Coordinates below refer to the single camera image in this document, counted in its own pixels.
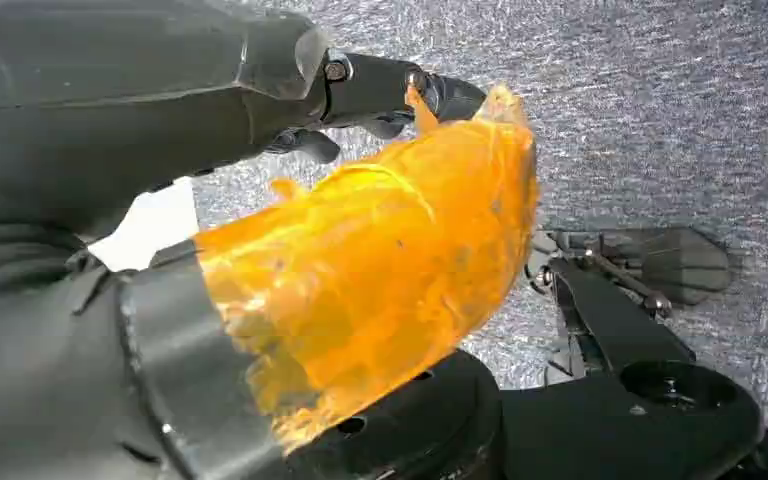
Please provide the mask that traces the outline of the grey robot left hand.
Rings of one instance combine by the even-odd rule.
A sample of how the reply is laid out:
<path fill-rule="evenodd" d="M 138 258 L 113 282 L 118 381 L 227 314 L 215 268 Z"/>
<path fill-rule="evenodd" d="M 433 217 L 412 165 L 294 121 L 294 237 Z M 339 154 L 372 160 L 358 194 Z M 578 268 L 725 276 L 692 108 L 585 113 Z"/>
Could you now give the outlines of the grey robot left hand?
<path fill-rule="evenodd" d="M 328 127 L 389 138 L 418 81 L 335 54 L 307 18 L 234 1 L 0 1 L 0 479 L 500 479 L 500 392 L 455 351 L 290 457 L 256 413 L 191 241 L 142 272 L 88 251 L 133 199 L 263 151 L 328 162 Z"/>

